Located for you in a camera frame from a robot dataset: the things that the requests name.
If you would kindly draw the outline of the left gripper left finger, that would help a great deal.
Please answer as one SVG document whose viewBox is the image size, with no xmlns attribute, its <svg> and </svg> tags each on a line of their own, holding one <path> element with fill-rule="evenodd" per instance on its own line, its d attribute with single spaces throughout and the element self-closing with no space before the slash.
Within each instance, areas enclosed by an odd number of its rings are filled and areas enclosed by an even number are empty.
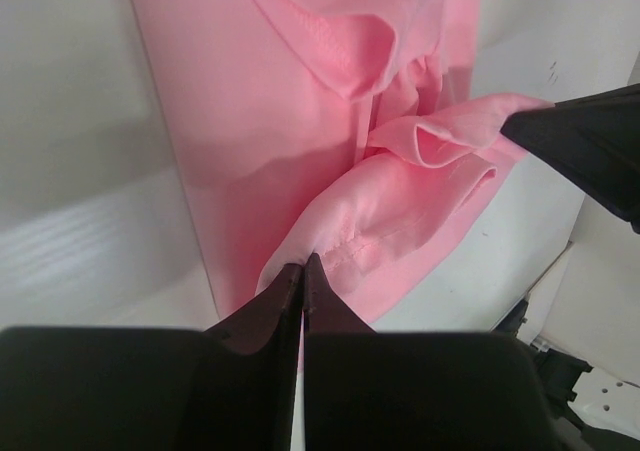
<svg viewBox="0 0 640 451">
<path fill-rule="evenodd" d="M 205 331 L 12 327 L 1 334 L 5 450 L 286 450 L 302 268 Z"/>
</svg>

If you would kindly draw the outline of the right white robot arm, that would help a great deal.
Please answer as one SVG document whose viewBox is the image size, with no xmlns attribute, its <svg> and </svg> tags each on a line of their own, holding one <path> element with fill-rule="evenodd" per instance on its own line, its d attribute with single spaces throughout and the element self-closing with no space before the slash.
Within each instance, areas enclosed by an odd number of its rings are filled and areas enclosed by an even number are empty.
<svg viewBox="0 0 640 451">
<path fill-rule="evenodd" d="M 500 132 L 639 229 L 638 85 L 517 112 Z M 530 355 L 562 449 L 638 449 L 638 386 L 558 350 Z"/>
</svg>

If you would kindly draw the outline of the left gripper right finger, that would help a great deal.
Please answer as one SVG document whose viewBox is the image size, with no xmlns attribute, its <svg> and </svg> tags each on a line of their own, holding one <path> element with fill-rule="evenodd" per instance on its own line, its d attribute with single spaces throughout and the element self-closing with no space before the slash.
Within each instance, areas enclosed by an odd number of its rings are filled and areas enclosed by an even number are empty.
<svg viewBox="0 0 640 451">
<path fill-rule="evenodd" d="M 531 354 L 492 332 L 378 333 L 304 275 L 304 435 L 310 450 L 581 450 L 551 415 Z"/>
</svg>

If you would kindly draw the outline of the pink t shirt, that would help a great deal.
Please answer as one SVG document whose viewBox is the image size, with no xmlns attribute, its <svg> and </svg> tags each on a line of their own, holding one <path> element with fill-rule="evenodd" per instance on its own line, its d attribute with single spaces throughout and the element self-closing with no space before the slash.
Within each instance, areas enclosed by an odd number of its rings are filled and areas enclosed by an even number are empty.
<svg viewBox="0 0 640 451">
<path fill-rule="evenodd" d="M 470 95 L 481 0 L 132 0 L 217 311 L 317 254 L 364 320 L 460 243 L 540 101 Z"/>
</svg>

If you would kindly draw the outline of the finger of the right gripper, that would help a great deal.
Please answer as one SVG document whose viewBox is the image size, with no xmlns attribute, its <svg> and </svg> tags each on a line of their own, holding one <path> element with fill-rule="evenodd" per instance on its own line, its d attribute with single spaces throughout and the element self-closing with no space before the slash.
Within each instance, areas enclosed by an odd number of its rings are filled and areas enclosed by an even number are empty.
<svg viewBox="0 0 640 451">
<path fill-rule="evenodd" d="M 511 115 L 500 133 L 639 231 L 639 86 Z"/>
</svg>

